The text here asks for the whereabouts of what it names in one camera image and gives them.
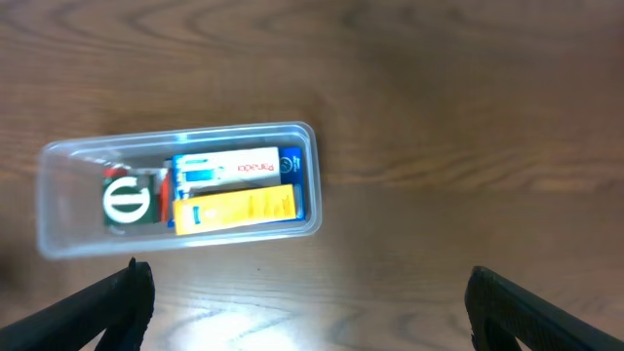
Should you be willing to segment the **yellow cough syrup box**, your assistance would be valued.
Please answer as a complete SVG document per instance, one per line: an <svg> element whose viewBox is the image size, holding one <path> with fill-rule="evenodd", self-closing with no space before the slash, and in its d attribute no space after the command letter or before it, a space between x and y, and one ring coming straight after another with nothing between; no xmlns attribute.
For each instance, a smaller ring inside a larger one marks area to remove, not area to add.
<svg viewBox="0 0 624 351"><path fill-rule="evenodd" d="M291 184L174 201L176 235L191 235L296 219Z"/></svg>

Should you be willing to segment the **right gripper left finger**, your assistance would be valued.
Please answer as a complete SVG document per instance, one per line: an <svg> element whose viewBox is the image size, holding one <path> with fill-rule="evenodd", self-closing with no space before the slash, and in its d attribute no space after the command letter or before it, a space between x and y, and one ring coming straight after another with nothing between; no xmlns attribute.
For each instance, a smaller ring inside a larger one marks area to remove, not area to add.
<svg viewBox="0 0 624 351"><path fill-rule="evenodd" d="M129 265L83 290L1 329L3 350L138 350L154 312L150 265Z"/></svg>

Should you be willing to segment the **dark green square box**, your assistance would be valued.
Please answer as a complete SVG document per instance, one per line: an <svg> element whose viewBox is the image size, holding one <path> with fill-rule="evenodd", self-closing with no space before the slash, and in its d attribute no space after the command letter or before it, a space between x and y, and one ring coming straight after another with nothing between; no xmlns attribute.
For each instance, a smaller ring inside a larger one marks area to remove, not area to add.
<svg viewBox="0 0 624 351"><path fill-rule="evenodd" d="M143 225L160 220L156 175L106 177L101 205L105 225Z"/></svg>

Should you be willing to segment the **blue fever patch box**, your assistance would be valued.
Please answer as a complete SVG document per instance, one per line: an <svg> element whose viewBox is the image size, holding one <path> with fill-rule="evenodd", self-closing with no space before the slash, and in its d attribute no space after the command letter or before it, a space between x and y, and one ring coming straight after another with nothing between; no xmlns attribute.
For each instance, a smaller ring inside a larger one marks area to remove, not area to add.
<svg viewBox="0 0 624 351"><path fill-rule="evenodd" d="M306 204L305 204L305 180L304 180L304 168L303 168L303 154L302 150L299 147L278 147L279 149L279 169L281 174L281 184L291 184L294 190L294 198L296 202L296 219L291 220L282 220L282 221L302 221L306 217ZM172 200L172 214L171 219L168 221L168 225L175 229L175 221L174 221L174 201L177 201L175 196L175 186L173 181L173 168L172 168L172 185L174 190L174 199ZM225 192L233 192L240 190L248 190L248 189L238 189L231 191L221 191L214 193L203 193L198 196L206 196L218 193Z"/></svg>

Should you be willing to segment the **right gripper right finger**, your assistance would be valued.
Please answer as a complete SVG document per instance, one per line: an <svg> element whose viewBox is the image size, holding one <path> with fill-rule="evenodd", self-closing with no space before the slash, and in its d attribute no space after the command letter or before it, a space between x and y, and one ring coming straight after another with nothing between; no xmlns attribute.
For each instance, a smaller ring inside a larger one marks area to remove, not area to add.
<svg viewBox="0 0 624 351"><path fill-rule="evenodd" d="M464 302L477 351L621 350L600 331L483 266L471 272Z"/></svg>

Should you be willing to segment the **white Panadol box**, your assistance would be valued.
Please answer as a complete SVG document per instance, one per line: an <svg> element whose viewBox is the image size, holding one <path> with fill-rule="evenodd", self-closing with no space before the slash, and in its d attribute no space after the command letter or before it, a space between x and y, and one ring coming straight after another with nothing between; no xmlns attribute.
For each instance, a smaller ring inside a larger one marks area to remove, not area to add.
<svg viewBox="0 0 624 351"><path fill-rule="evenodd" d="M172 158L175 198L281 184L275 146L176 155Z"/></svg>

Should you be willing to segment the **red medicine box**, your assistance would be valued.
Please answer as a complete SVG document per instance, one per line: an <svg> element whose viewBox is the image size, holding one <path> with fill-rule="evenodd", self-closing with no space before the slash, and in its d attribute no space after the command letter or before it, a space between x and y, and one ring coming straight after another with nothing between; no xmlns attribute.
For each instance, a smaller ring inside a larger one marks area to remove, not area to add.
<svg viewBox="0 0 624 351"><path fill-rule="evenodd" d="M158 207L161 221L169 219L170 195L170 172L167 168L137 168L129 169L123 167L108 168L103 172L103 179L114 176L127 175L156 175L156 194L158 197Z"/></svg>

